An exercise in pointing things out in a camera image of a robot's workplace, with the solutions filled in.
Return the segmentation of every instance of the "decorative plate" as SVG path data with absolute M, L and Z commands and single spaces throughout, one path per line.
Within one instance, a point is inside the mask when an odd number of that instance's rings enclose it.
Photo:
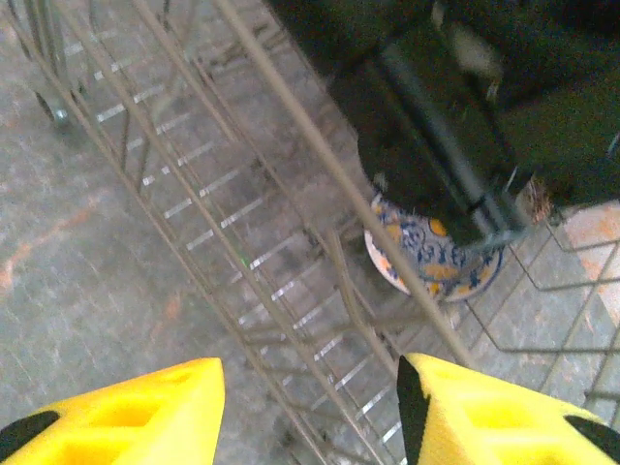
M 460 249 L 438 220 L 405 213 L 381 195 L 371 207 L 433 297 L 447 294 L 446 302 L 471 298 L 488 287 L 502 266 L 503 249 L 482 254 Z M 366 231 L 364 237 L 373 264 L 393 286 L 409 294 L 372 234 Z

